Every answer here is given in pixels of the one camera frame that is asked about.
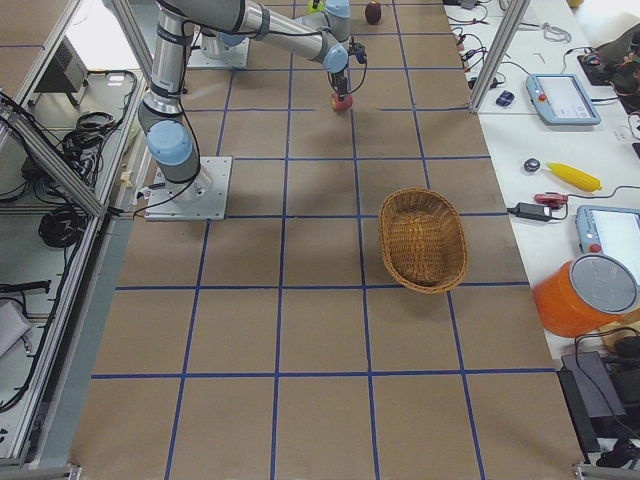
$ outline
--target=yellow corn toy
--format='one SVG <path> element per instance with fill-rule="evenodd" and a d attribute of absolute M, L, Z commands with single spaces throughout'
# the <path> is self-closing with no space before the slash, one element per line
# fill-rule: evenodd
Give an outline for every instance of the yellow corn toy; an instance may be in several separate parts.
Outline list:
<path fill-rule="evenodd" d="M 574 187 L 584 190 L 585 192 L 595 192 L 602 189 L 600 180 L 588 173 L 570 167 L 563 163 L 547 163 L 547 166 L 556 177 L 570 183 Z"/>

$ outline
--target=metal mounting plate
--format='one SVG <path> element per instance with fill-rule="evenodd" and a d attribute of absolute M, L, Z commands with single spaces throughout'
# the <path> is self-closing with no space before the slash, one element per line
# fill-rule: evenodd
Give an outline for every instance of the metal mounting plate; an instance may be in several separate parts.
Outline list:
<path fill-rule="evenodd" d="M 147 220 L 185 221 L 185 220 L 223 220 L 227 208 L 227 194 L 231 178 L 231 157 L 202 157 L 200 163 L 205 172 L 213 179 L 213 185 L 192 202 L 171 200 L 162 205 L 145 210 Z M 164 182 L 160 169 L 156 172 L 154 183 Z M 152 190 L 149 205 L 169 199 L 166 189 Z"/>
<path fill-rule="evenodd" d="M 192 50 L 189 57 L 189 68 L 193 69 L 220 69 L 244 70 L 247 68 L 247 60 L 249 58 L 249 39 L 244 41 L 232 49 L 227 50 L 223 58 L 211 59 L 202 54 L 202 50 Z"/>

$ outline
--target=white table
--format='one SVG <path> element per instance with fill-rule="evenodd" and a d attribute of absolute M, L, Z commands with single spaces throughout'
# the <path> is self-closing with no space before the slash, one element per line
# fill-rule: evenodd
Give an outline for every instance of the white table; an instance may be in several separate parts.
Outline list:
<path fill-rule="evenodd" d="M 487 4 L 487 7 L 489 16 L 486 20 L 489 25 L 476 24 L 462 28 L 464 33 L 478 36 L 490 48 L 502 12 L 499 8 L 496 9 L 497 0 Z M 572 41 L 549 42 L 544 39 L 540 30 L 519 30 L 508 49 L 510 60 L 530 73 L 561 73 L 564 53 L 571 48 L 588 46 L 587 39 L 565 0 L 531 0 L 529 11 L 537 16 L 539 22 L 549 22 L 570 32 Z M 473 11 L 447 7 L 447 13 L 459 20 L 482 16 L 477 7 Z M 468 38 L 465 47 L 477 48 L 479 44 L 475 39 Z M 573 52 L 566 56 L 564 73 L 576 74 L 590 98 L 615 96 L 611 87 L 594 87 L 589 84 L 576 60 L 580 53 Z M 478 72 L 479 68 L 476 68 L 467 76 L 476 76 Z M 550 127 L 535 113 L 525 87 L 526 73 L 510 64 L 501 66 L 500 72 L 507 77 L 507 81 L 505 85 L 489 91 L 478 116 L 506 207 L 512 207 L 518 202 L 534 203 L 533 196 L 536 193 L 586 195 L 548 171 L 526 174 L 523 163 L 530 157 L 537 158 L 543 165 L 547 162 L 565 163 L 598 177 L 603 189 L 594 192 L 594 195 L 609 194 L 617 185 L 622 184 L 640 186 L 640 159 L 631 147 L 631 143 L 638 140 L 631 135 L 627 114 L 620 102 L 597 105 L 602 117 L 599 125 Z M 495 99 L 505 89 L 515 94 L 514 102 L 507 108 L 495 103 Z M 532 286 L 551 275 L 566 261 L 581 254 L 575 227 L 576 210 L 581 204 L 640 208 L 640 192 L 623 189 L 611 199 L 571 198 L 569 215 L 561 222 L 542 223 L 511 216 L 511 225 Z M 563 210 L 554 213 L 558 217 L 563 214 Z M 548 332 L 547 340 L 552 357 L 559 366 L 560 356 L 573 351 L 573 340 Z"/>

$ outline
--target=tablet screen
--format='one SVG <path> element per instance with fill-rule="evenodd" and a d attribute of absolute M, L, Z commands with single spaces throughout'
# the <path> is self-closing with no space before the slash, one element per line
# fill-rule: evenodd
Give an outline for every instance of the tablet screen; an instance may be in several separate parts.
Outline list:
<path fill-rule="evenodd" d="M 557 118 L 591 118 L 593 116 L 572 77 L 539 76 L 538 79 Z"/>
<path fill-rule="evenodd" d="M 602 253 L 615 258 L 640 284 L 640 215 L 630 212 L 592 210 Z"/>

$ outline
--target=wicker basket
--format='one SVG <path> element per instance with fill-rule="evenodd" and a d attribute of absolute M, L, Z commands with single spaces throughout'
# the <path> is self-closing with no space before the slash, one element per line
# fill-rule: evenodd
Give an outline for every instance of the wicker basket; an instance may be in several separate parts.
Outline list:
<path fill-rule="evenodd" d="M 467 273 L 458 212 L 431 190 L 407 188 L 387 197 L 380 212 L 380 246 L 391 276 L 417 292 L 446 292 Z"/>

